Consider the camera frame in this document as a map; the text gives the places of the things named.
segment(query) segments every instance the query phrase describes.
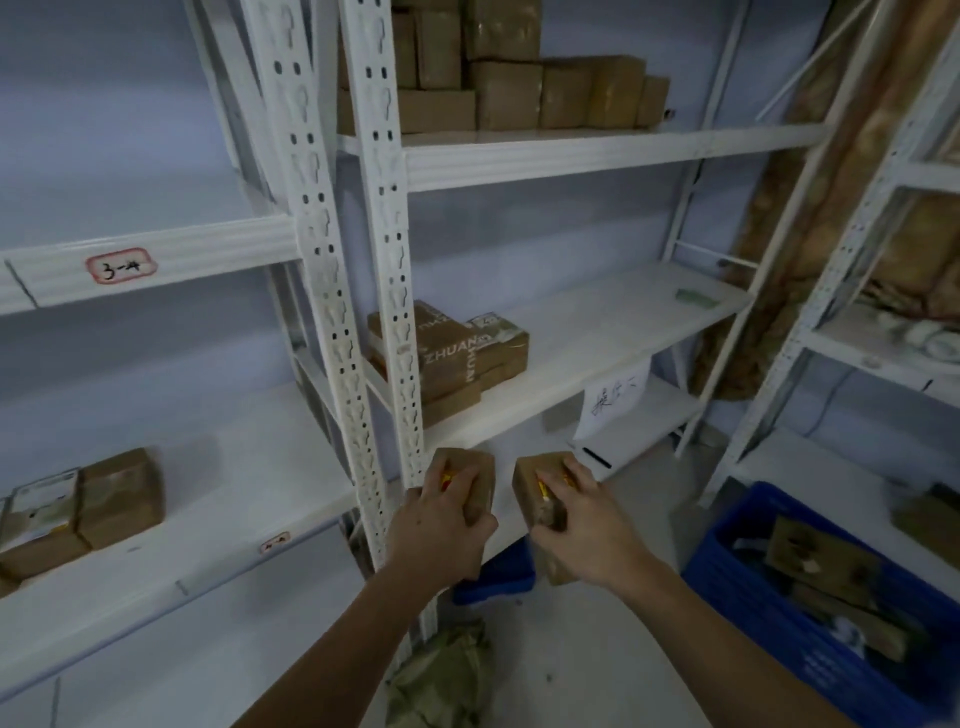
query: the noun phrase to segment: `stack of boxes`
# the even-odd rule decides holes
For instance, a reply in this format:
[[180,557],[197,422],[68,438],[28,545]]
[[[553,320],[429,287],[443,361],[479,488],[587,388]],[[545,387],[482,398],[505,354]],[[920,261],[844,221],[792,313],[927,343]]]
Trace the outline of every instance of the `stack of boxes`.
[[[630,56],[540,58],[540,0],[396,0],[402,133],[645,129],[670,80]],[[338,131],[356,135],[341,43]]]
[[163,481],[145,449],[23,485],[0,499],[0,597],[163,521]]
[[[414,326],[424,427],[463,412],[486,390],[526,371],[529,334],[494,313],[461,324],[429,303],[414,301]],[[386,378],[379,313],[368,317],[367,327],[371,364]]]

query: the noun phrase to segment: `brown cardboard box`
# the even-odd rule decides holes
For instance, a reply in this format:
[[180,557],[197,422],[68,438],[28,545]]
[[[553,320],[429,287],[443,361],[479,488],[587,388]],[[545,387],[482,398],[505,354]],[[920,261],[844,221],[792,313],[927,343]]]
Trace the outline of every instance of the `brown cardboard box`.
[[[387,365],[383,361],[382,356],[376,352],[371,353],[370,363],[373,364],[373,367],[384,379],[387,378]],[[480,397],[483,394],[483,390],[480,389],[479,378],[458,389],[456,392],[431,401],[422,401],[422,388],[420,392],[420,416],[423,419],[424,429],[432,427],[448,417],[453,417],[465,409],[469,409],[474,404],[479,404]]]
[[811,525],[777,516],[764,562],[824,594],[870,607],[880,557]]
[[543,63],[541,129],[576,129],[587,125],[593,71],[568,62]]
[[646,61],[632,56],[584,59],[593,68],[587,125],[594,129],[632,129],[643,93]]
[[537,61],[540,0],[466,0],[464,45],[468,61]]
[[538,63],[481,61],[470,64],[477,92],[477,129],[535,129],[540,122],[543,66]]
[[80,470],[77,533],[106,548],[163,523],[163,479],[144,448],[114,455]]
[[501,374],[504,378],[496,382],[499,384],[526,371],[530,351],[529,333],[496,313],[475,316],[467,321],[466,326],[478,333],[476,370],[479,376],[503,366],[505,368]]
[[13,491],[0,522],[0,569],[29,579],[90,551],[76,530],[78,480],[67,471]]
[[[473,91],[399,92],[400,133],[472,132],[476,129]],[[349,91],[337,97],[337,133],[356,136]]]
[[[396,65],[396,86],[398,88],[417,87],[417,30],[413,15],[408,12],[393,13],[394,59]],[[347,69],[347,50],[344,37],[337,34],[337,86],[350,88],[350,75]]]
[[894,513],[894,525],[960,569],[960,495],[945,485],[914,498]]
[[[542,524],[556,531],[566,530],[566,509],[549,487],[537,477],[537,470],[560,473],[570,487],[577,488],[577,481],[564,466],[564,458],[572,452],[545,452],[541,455],[518,457],[514,466],[514,494],[520,512],[528,528]],[[563,564],[544,554],[547,578],[554,586],[568,584],[577,578]]]
[[[476,379],[476,333],[429,303],[414,301],[420,398],[424,403],[452,394]],[[367,318],[371,346],[383,351],[379,312]]]
[[655,129],[663,121],[666,112],[666,97],[670,93],[670,79],[667,76],[646,76],[643,79],[643,92],[640,105],[636,108],[636,127]]
[[461,88],[460,14],[414,11],[420,88]]
[[830,617],[849,619],[863,632],[867,646],[895,663],[903,662],[903,658],[906,657],[909,645],[907,633],[886,619],[857,609],[841,599],[825,595],[799,582],[793,585],[790,599],[817,619],[826,620]]
[[496,461],[488,452],[478,449],[437,448],[434,461],[446,460],[441,486],[446,490],[454,476],[462,470],[475,465],[480,469],[470,486],[467,502],[464,504],[464,519],[467,525],[474,525],[485,513],[493,508],[493,488],[496,486]]

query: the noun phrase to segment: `3-4 label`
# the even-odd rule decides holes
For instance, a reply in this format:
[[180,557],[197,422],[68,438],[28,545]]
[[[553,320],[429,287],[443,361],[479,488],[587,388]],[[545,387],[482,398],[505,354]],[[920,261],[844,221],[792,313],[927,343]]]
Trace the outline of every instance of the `3-4 label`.
[[159,266],[146,248],[128,248],[125,251],[94,255],[86,259],[86,270],[100,285],[125,283],[156,273]]

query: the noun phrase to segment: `left hand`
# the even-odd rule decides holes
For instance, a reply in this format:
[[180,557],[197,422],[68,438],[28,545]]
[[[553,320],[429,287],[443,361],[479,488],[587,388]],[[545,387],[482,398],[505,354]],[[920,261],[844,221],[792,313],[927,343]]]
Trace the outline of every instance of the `left hand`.
[[473,526],[464,519],[464,504],[479,469],[471,466],[460,471],[441,491],[445,467],[445,460],[434,459],[423,487],[407,491],[387,533],[388,566],[407,571],[428,598],[480,575],[484,545],[497,528],[492,513],[485,513]]

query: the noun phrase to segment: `paper note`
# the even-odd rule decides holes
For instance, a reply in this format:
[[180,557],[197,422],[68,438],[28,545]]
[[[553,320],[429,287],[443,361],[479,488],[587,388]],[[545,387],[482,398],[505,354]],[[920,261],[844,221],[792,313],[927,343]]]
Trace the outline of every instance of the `paper note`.
[[618,417],[630,412],[647,386],[650,358],[609,372],[584,389],[584,408],[574,440],[586,440]]

